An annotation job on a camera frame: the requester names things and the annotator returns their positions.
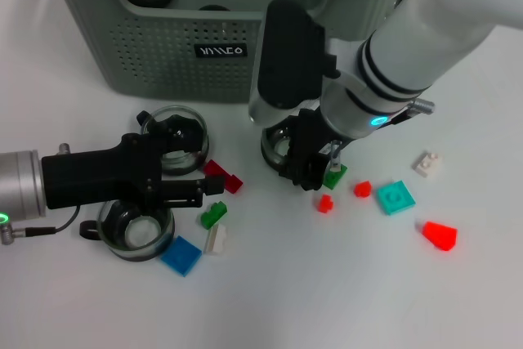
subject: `silver cylindrical motor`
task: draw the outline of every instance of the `silver cylindrical motor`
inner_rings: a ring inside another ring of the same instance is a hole
[[[0,212],[12,221],[45,217],[42,169],[36,150],[0,154]]]

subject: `gray plastic basket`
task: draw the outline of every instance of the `gray plastic basket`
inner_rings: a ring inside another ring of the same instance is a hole
[[[65,0],[108,84],[168,100],[248,100],[257,35],[271,0],[173,0],[165,9],[127,0]],[[367,38],[395,0],[296,0],[329,37]],[[199,11],[218,4],[231,11]],[[247,57],[202,59],[196,43],[245,43]]]

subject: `basket logo text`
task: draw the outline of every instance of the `basket logo text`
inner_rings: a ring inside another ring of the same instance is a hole
[[[196,57],[245,57],[247,44],[195,44]]]

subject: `teal square tile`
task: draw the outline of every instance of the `teal square tile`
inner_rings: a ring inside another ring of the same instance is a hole
[[[380,188],[376,192],[376,196],[389,216],[416,206],[416,201],[402,181]]]

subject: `white table surface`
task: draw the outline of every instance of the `white table surface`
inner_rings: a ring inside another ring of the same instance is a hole
[[[0,151],[110,148],[138,130],[140,110],[172,104],[111,91],[63,0],[0,7]],[[157,260],[125,262],[78,236],[100,208],[86,206],[64,233],[0,248],[0,347],[522,347],[522,48],[523,33],[496,29],[424,93],[435,114],[351,144],[328,215],[318,193],[266,166],[245,105],[190,103],[214,136],[212,158],[244,181],[204,200],[228,206],[226,253],[185,278]],[[424,150],[445,157],[430,180],[411,168]],[[367,179],[404,180],[418,205],[386,216],[351,194]],[[201,248],[203,210],[175,211],[177,235]],[[457,227],[455,249],[434,249],[414,228],[424,220]]]

